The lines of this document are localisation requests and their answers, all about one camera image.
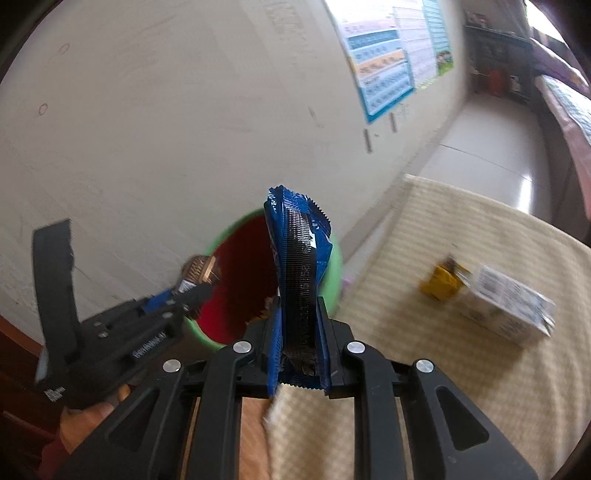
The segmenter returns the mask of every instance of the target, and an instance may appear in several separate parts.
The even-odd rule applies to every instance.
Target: wall poster
[[[369,123],[453,66],[437,0],[325,1]]]

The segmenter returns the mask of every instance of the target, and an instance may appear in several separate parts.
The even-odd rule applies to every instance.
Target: barcode
[[[490,270],[482,270],[478,278],[479,292],[492,300],[497,300],[503,289],[503,281]]]

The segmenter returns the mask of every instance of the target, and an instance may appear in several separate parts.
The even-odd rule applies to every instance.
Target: white floor tile
[[[524,105],[490,95],[474,95],[442,145],[484,158],[549,185],[544,140],[536,117]]]
[[[482,158],[439,145],[421,177],[447,183],[505,203],[523,212],[533,210],[533,183]]]

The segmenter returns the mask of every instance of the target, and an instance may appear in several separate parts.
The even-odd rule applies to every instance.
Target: tablecloth
[[[591,420],[591,250],[493,200],[408,177],[389,233],[337,318],[387,358],[433,360],[550,479]],[[452,253],[556,302],[553,337],[521,349],[417,290]],[[272,477],[353,478],[353,401],[281,387],[268,418]]]

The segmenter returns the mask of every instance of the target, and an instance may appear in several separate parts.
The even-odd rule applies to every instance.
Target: beige tablecloth
[[[397,220],[337,318],[387,358],[433,360],[550,479],[591,420],[591,250],[532,216],[409,177]],[[521,349],[417,291],[448,253],[556,302],[550,340]],[[268,423],[274,479],[353,478],[353,403],[282,387]]]

